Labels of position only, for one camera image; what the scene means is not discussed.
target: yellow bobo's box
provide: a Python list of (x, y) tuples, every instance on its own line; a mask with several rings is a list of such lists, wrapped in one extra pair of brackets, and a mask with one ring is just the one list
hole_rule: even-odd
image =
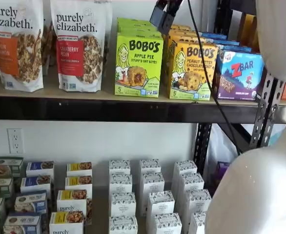
[[(212, 84), (218, 47), (202, 45), (208, 79)], [(206, 81), (199, 44), (172, 41), (169, 47), (169, 98), (209, 100), (210, 90)]]

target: cookie image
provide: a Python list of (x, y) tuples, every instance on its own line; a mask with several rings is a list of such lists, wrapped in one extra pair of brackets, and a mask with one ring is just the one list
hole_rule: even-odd
[(198, 90), (200, 85), (201, 76), (197, 73), (187, 72), (184, 75), (184, 84), (186, 90)]
[(131, 86), (143, 86), (146, 79), (146, 70), (142, 67), (129, 67), (128, 81)]

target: shelf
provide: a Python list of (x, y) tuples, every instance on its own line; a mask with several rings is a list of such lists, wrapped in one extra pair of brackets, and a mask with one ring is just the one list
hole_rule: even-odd
[[(68, 93), (59, 89), (56, 68), (43, 78), (44, 89), (33, 93), (5, 90), (0, 82), (0, 119), (113, 122), (224, 123), (214, 101), (168, 99), (165, 87), (159, 98), (114, 95), (114, 81), (103, 79), (97, 93)], [(220, 100), (232, 123), (254, 123), (257, 103)]]

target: granola photo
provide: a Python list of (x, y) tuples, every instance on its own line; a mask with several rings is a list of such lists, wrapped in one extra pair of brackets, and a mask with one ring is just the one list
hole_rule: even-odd
[(51, 0), (60, 89), (101, 89), (108, 4), (105, 0)]
[(43, 88), (42, 0), (0, 1), (0, 77), (6, 89)]

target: cartoon woman illustration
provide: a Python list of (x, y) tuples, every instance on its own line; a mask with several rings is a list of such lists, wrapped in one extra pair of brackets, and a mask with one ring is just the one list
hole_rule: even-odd
[(128, 68), (130, 67), (128, 61), (129, 50), (126, 44), (122, 44), (118, 48), (116, 58), (116, 80), (128, 81)]
[(179, 53), (174, 58), (174, 65), (172, 70), (172, 82), (178, 82), (180, 78), (184, 77), (185, 71), (185, 53), (179, 51)]

